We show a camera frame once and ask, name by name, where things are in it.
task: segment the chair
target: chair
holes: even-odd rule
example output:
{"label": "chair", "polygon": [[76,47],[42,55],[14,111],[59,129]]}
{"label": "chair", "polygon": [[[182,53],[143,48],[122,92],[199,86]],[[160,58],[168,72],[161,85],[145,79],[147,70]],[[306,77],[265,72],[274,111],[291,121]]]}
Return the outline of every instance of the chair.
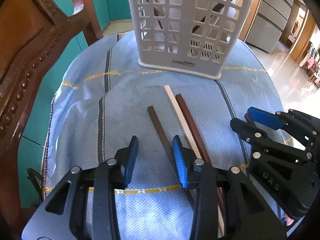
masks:
{"label": "chair", "polygon": [[52,0],[0,0],[0,211],[18,234],[18,145],[41,80],[79,32],[88,45],[102,38],[93,1],[72,2],[67,17]]}

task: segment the white laundry basket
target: white laundry basket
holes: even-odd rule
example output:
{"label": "white laundry basket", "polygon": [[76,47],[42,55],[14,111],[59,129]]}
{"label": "white laundry basket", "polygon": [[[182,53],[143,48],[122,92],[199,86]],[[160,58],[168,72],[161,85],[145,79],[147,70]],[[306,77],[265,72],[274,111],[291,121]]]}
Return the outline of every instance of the white laundry basket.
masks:
{"label": "white laundry basket", "polygon": [[219,79],[252,0],[129,0],[139,64]]}

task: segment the wooden chair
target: wooden chair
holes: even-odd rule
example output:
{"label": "wooden chair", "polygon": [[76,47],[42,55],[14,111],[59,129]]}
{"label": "wooden chair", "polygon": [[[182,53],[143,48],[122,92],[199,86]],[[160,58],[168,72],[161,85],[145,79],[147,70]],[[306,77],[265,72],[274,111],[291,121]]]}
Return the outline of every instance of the wooden chair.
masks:
{"label": "wooden chair", "polygon": [[72,2],[67,17],[52,0],[0,0],[0,212],[18,234],[18,145],[40,82],[79,32],[88,45],[102,38],[93,1]]}

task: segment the basket base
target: basket base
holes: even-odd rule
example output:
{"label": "basket base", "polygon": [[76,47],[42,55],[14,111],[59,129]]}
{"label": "basket base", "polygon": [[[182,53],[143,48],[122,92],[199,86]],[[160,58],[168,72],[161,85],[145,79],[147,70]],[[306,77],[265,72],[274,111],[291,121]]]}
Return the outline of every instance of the basket base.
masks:
{"label": "basket base", "polygon": [[199,73],[197,71],[192,71],[192,70],[187,70],[187,69],[180,69],[180,68],[173,68],[173,67],[165,67],[165,66],[145,64],[145,63],[142,63],[140,61],[140,58],[138,59],[138,63],[139,63],[139,65],[141,65],[142,67],[145,67],[145,68],[169,70],[169,71],[174,71],[174,72],[179,72],[179,73],[190,74],[190,75],[194,75],[194,76],[198,76],[198,77],[205,77],[205,78],[209,78],[209,79],[212,79],[212,80],[218,80],[218,79],[221,78],[221,72],[216,76],[212,76],[212,75]]}

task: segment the metal screw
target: metal screw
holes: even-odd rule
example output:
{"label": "metal screw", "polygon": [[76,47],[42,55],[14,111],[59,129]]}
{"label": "metal screw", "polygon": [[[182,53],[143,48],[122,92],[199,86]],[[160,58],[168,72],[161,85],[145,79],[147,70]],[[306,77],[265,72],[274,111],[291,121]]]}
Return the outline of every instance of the metal screw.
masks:
{"label": "metal screw", "polygon": [[195,165],[202,166],[203,164],[204,164],[204,160],[202,160],[202,159],[196,159],[195,160]]}
{"label": "metal screw", "polygon": [[76,173],[78,173],[80,171],[80,168],[78,167],[78,166],[75,166],[75,167],[73,167],[72,169],[71,169],[71,173],[72,174],[76,174]]}
{"label": "metal screw", "polygon": [[238,174],[240,172],[240,169],[238,167],[234,166],[234,167],[231,168],[231,172],[234,173],[234,174]]}
{"label": "metal screw", "polygon": [[109,159],[107,160],[107,163],[109,166],[113,166],[117,164],[117,160],[116,159]]}
{"label": "metal screw", "polygon": [[261,154],[260,154],[259,152],[255,152],[255,153],[253,153],[252,156],[253,156],[255,159],[258,159],[258,158],[261,157]]}

